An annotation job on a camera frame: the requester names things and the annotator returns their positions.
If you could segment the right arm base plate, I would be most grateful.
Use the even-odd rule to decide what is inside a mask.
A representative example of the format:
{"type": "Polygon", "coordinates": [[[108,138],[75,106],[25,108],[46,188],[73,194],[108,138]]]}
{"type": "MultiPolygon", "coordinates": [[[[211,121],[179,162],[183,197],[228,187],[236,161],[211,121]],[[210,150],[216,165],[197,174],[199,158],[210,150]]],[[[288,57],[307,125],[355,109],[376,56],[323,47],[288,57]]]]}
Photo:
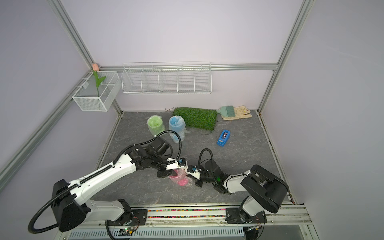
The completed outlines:
{"type": "Polygon", "coordinates": [[[228,224],[265,224],[267,222],[264,211],[252,217],[240,208],[226,208],[225,217],[228,224]]]}

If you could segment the pink plastic wine glass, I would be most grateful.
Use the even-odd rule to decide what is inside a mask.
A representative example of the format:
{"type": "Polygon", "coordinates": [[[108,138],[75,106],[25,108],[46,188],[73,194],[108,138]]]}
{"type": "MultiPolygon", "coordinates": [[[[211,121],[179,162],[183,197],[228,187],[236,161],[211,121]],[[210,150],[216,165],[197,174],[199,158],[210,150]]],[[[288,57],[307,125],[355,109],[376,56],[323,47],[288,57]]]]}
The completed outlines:
{"type": "Polygon", "coordinates": [[[173,170],[169,178],[179,186],[187,186],[190,184],[190,178],[187,177],[187,174],[183,170],[173,170]]]}

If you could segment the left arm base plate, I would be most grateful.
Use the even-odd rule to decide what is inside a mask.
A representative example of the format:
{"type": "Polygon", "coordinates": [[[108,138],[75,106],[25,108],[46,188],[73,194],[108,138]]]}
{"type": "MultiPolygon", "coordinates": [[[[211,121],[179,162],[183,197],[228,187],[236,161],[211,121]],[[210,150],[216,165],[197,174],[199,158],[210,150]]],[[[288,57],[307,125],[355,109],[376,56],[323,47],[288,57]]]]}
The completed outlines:
{"type": "Polygon", "coordinates": [[[148,210],[126,210],[117,220],[106,220],[105,226],[144,226],[146,224],[148,210]]]}

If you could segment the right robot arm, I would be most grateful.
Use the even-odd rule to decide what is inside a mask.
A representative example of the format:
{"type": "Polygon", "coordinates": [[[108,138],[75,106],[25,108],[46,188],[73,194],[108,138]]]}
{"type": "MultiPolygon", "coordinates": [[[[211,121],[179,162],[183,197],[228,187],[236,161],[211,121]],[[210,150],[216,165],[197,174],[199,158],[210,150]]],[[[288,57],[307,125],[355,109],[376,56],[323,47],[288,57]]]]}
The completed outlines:
{"type": "Polygon", "coordinates": [[[249,171],[237,175],[224,173],[214,161],[213,153],[205,148],[201,151],[196,166],[186,170],[194,178],[195,185],[202,187],[203,183],[211,183],[220,194],[235,194],[247,192],[249,195],[238,208],[227,208],[228,224],[246,224],[257,221],[265,223],[263,217],[258,217],[265,211],[276,214],[289,192],[288,184],[267,171],[260,165],[254,165],[249,171]]]}

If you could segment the bubble wrap sheet stack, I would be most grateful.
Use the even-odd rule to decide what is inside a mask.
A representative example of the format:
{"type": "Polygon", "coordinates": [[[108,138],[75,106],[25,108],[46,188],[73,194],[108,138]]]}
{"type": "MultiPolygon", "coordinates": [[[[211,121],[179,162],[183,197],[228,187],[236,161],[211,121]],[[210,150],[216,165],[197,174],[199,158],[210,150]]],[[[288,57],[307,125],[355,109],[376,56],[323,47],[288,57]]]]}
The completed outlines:
{"type": "Polygon", "coordinates": [[[190,175],[187,169],[174,169],[168,178],[175,184],[182,187],[188,186],[194,181],[193,176],[190,175]]]}

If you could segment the blue tape dispenser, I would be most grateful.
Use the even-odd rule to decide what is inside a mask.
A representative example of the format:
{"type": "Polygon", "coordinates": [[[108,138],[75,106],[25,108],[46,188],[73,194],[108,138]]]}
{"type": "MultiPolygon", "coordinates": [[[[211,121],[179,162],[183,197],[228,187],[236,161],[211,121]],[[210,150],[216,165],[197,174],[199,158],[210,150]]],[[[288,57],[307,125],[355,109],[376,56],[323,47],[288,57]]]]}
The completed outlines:
{"type": "Polygon", "coordinates": [[[229,140],[231,135],[231,132],[228,130],[223,130],[220,137],[218,138],[217,145],[220,147],[223,147],[226,145],[227,141],[229,140]]]}

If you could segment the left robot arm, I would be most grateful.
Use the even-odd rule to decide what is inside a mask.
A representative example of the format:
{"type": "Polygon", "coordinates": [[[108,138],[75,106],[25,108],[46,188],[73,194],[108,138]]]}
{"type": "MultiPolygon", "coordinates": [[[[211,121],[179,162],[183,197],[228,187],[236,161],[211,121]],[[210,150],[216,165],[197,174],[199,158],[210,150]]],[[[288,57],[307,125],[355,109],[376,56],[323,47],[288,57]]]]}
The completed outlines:
{"type": "Polygon", "coordinates": [[[31,234],[40,234],[58,228],[61,232],[73,230],[84,222],[105,221],[124,226],[140,224],[130,205],[124,199],[113,202],[92,202],[91,198],[115,181],[136,171],[153,168],[159,178],[172,175],[170,165],[182,163],[182,144],[176,157],[167,154],[172,146],[161,134],[153,139],[125,147],[104,167],[77,180],[60,180],[54,184],[52,198],[32,217],[28,225],[31,234]]]}

